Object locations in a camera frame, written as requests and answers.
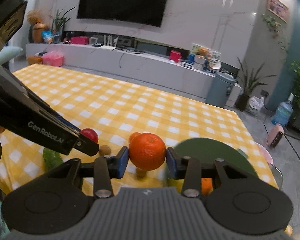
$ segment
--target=tablecloth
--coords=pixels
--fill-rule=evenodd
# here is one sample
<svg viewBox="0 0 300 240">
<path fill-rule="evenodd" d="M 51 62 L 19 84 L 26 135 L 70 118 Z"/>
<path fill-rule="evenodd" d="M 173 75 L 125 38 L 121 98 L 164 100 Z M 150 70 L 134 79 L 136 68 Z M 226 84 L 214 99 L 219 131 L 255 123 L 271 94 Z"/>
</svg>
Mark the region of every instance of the tablecloth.
<svg viewBox="0 0 300 240">
<path fill-rule="evenodd" d="M 276 185 L 265 158 L 233 111 L 64 68 L 31 65 L 14 74 L 65 119 L 80 129 L 93 128 L 99 135 L 99 144 L 109 145 L 112 155 L 116 155 L 122 146 L 128 146 L 128 138 L 133 132 L 157 134 L 167 147 L 192 137 L 212 138 L 243 150 L 260 179 Z M 0 141 L 3 152 L 0 188 L 4 193 L 43 174 L 42 146 L 10 131 L 5 131 Z M 87 163 L 98 156 L 89 157 L 74 149 L 62 158 L 64 161 L 80 158 Z M 120 187 L 162 187 L 164 165 L 140 179 L 135 174 L 135 166 L 129 162 L 124 177 L 112 179 L 114 192 L 117 193 Z M 82 191 L 92 195 L 92 188 L 93 179 L 86 178 Z"/>
</svg>

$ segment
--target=trash can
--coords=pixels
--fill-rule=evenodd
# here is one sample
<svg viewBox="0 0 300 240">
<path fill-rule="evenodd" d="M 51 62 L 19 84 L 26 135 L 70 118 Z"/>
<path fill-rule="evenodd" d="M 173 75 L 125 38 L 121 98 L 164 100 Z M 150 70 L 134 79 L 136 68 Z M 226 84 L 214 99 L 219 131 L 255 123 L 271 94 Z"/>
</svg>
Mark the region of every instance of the trash can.
<svg viewBox="0 0 300 240">
<path fill-rule="evenodd" d="M 235 84 L 235 79 L 227 74 L 217 72 L 208 92 L 205 103 L 224 108 Z"/>
</svg>

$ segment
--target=tomato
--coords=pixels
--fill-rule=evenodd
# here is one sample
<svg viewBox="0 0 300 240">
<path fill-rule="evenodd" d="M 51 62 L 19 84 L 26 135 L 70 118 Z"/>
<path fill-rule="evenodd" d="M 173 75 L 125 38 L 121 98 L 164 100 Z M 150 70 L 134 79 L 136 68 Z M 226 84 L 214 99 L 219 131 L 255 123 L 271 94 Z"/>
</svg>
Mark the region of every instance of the tomato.
<svg viewBox="0 0 300 240">
<path fill-rule="evenodd" d="M 88 137 L 90 140 L 94 141 L 95 143 L 98 143 L 99 141 L 98 134 L 90 128 L 83 129 L 81 130 L 80 133 L 82 133 L 84 136 Z"/>
</svg>

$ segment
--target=television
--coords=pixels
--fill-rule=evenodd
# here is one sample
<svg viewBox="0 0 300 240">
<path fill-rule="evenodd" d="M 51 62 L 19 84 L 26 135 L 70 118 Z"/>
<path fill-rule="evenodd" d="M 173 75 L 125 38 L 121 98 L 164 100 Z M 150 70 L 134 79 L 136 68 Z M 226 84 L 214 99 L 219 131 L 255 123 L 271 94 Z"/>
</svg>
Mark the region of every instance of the television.
<svg viewBox="0 0 300 240">
<path fill-rule="evenodd" d="M 80 0 L 78 19 L 109 19 L 161 26 L 167 0 Z"/>
</svg>

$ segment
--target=gray floor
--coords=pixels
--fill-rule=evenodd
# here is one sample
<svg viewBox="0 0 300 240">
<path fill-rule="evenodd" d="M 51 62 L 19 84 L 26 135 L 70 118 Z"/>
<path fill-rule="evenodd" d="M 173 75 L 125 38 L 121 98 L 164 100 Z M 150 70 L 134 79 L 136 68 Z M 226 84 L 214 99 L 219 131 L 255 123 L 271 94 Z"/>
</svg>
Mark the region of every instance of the gray floor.
<svg viewBox="0 0 300 240">
<path fill-rule="evenodd" d="M 10 70 L 13 72 L 25 66 L 27 66 L 25 59 L 20 58 L 10 63 Z M 80 71 L 80 72 L 92 73 L 96 75 L 115 78 L 115 79 L 131 82 L 131 83 L 136 83 L 154 89 L 162 90 L 165 92 L 173 93 L 179 96 L 191 98 L 200 102 L 204 102 L 204 98 L 199 98 L 177 90 L 150 84 L 147 82 L 142 82 L 142 81 L 126 78 L 126 77 L 121 77 L 121 76 L 112 75 L 109 73 L 103 73 L 99 71 L 93 71 L 89 69 L 69 67 L 69 66 L 65 66 L 65 68 Z M 252 135 L 253 139 L 257 143 L 266 147 L 265 141 L 267 138 L 267 131 L 269 132 L 274 127 L 270 121 L 270 117 L 268 116 L 266 117 L 264 114 L 260 114 L 258 117 L 254 117 L 250 114 L 242 113 L 237 109 L 232 109 L 232 108 L 228 108 L 228 109 L 236 111 L 239 117 L 241 118 L 241 120 L 243 121 L 244 125 L 247 127 L 248 131 Z M 290 137 L 287 138 L 282 138 L 282 140 L 280 141 L 280 143 L 275 149 L 269 149 L 267 147 L 266 148 L 269 150 L 274 160 L 274 165 L 277 166 L 282 171 L 283 191 L 291 198 L 294 205 L 293 217 L 289 224 L 293 227 L 294 233 L 300 233 L 300 159 L 297 156 L 298 154 L 300 157 L 300 141 Z"/>
</svg>

